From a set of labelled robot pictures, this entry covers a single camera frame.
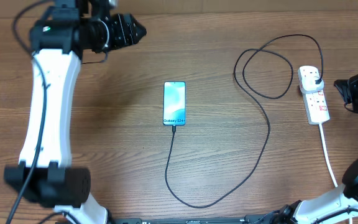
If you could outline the blue Galaxy smartphone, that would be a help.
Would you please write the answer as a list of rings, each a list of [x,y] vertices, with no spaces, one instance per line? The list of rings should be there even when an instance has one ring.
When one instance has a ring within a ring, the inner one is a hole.
[[[186,124],[185,82],[164,83],[163,124],[166,126],[184,126]]]

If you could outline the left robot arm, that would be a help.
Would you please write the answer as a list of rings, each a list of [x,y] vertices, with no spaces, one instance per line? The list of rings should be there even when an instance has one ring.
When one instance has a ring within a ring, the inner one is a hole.
[[[90,171],[73,167],[71,107],[83,52],[108,54],[137,44],[147,31],[131,14],[111,14],[116,1],[49,1],[23,49],[32,62],[33,85],[24,145],[4,180],[26,199],[70,223],[112,223],[111,212],[90,192]]]

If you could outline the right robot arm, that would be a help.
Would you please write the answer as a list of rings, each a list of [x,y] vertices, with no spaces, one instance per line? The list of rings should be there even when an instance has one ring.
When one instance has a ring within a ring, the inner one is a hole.
[[[344,104],[358,114],[358,75],[336,80]],[[358,217],[358,159],[345,171],[342,184],[312,200],[297,201],[282,207],[271,223],[337,223]]]

